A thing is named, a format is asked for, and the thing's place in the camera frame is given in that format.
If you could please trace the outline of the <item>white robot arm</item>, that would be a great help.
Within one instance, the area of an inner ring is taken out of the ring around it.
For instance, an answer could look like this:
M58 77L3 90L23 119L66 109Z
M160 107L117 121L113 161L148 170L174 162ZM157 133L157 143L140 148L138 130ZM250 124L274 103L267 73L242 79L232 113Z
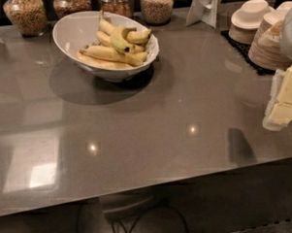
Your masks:
M276 22L259 38L259 44L278 45L292 61L292 7L282 21ZM285 71L277 70L271 86L271 99L264 112L265 129L279 131L292 121L292 64Z

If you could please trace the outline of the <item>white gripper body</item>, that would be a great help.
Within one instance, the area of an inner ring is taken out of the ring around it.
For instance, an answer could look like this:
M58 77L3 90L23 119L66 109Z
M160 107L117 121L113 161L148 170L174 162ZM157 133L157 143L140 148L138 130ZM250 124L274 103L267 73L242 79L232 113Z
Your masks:
M263 127L267 130L280 131L283 128L283 125L276 124L274 121L272 121L270 119L270 114L271 114L273 107L275 106L276 98L279 94L279 90L280 90L280 87L281 87L282 82L283 82L284 73L285 72L282 70L276 70L276 73L272 79L272 84L271 84L271 89L270 89L271 98L270 98L268 105L266 107L266 110L264 112L265 116L264 116L264 119L262 121Z

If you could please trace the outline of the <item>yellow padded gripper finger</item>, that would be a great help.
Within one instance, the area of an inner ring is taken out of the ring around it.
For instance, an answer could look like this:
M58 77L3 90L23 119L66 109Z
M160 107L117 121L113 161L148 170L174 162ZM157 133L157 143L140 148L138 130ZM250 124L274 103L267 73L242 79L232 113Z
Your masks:
M270 120L281 126L288 125L292 120L292 66L284 72Z

